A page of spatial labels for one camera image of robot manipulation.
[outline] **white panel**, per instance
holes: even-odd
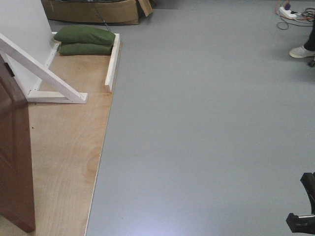
[[[1,0],[0,32],[42,64],[54,49],[51,29],[40,0]],[[18,84],[26,95],[41,80],[8,57]]]

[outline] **wooden base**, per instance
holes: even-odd
[[[109,56],[56,56],[51,70],[89,94],[87,104],[30,104],[36,231],[84,236],[111,104]],[[0,216],[0,235],[28,236]]]

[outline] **shoe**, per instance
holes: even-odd
[[[304,48],[304,46],[293,48],[289,52],[290,56],[293,58],[308,58],[308,57],[314,57],[315,51],[309,51]]]

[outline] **wooden door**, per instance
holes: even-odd
[[[28,103],[0,56],[0,214],[35,230]]]

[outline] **green sandbag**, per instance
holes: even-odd
[[[113,45],[115,34],[104,29],[73,25],[63,27],[55,34],[54,39],[63,43]]]
[[[69,55],[93,55],[112,53],[113,45],[99,45],[88,43],[61,43],[59,53],[63,56]]]

